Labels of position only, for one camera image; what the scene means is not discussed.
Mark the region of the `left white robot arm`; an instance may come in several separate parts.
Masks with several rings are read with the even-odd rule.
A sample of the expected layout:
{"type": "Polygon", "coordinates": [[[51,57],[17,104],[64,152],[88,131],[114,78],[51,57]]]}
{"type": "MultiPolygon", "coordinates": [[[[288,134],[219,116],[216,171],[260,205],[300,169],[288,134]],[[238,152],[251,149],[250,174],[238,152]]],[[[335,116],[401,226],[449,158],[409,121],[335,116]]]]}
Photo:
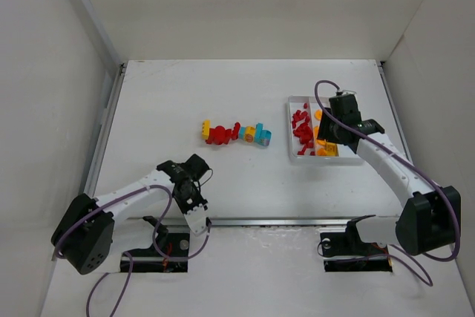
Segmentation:
{"type": "Polygon", "coordinates": [[[167,160],[145,177],[106,195],[78,195],[50,239],[55,257],[67,260],[81,275],[96,270],[112,253],[128,255],[132,250],[149,247],[163,260],[189,261],[194,256],[184,256],[177,247],[170,253],[160,247],[158,236],[165,229],[161,218],[145,216],[134,228],[121,226],[155,203],[166,202],[167,209],[175,203],[189,231],[208,237],[212,223],[200,185],[208,171],[206,161],[193,154],[184,163],[167,160]]]}

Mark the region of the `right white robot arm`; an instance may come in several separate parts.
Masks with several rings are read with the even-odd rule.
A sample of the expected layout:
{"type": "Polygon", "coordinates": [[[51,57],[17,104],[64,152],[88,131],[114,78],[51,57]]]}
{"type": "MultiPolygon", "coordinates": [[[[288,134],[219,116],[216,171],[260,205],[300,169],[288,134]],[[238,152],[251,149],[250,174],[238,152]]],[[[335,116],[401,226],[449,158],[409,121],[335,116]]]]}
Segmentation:
{"type": "Polygon", "coordinates": [[[350,221],[348,231],[366,244],[397,244],[410,255],[460,244],[461,197],[418,171],[375,120],[363,120],[356,97],[337,92],[323,108],[318,138],[341,144],[368,163],[393,191],[402,210],[396,216],[367,215],[350,221]]]}

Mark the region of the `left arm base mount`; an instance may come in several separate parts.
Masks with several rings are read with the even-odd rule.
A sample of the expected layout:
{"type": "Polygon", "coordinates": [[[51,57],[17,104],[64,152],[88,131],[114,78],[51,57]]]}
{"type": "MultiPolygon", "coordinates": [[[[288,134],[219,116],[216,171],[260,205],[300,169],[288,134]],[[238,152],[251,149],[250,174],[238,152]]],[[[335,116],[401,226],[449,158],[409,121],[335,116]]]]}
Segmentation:
{"type": "Polygon", "coordinates": [[[137,273],[187,273],[186,261],[168,261],[155,246],[173,258],[189,255],[190,231],[184,226],[160,224],[152,234],[157,219],[145,216],[140,220],[129,220],[114,231],[114,250],[122,249],[119,268],[121,272],[137,273]]]}

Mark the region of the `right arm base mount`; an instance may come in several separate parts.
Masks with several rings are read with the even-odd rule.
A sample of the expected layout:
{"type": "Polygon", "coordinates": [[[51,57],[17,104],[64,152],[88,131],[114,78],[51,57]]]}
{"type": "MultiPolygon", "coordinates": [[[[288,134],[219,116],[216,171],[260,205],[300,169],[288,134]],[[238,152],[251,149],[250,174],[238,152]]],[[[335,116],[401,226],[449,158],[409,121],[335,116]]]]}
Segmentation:
{"type": "Polygon", "coordinates": [[[392,272],[387,247],[363,242],[356,224],[370,215],[347,222],[344,231],[322,231],[317,252],[325,272],[392,272]]]}

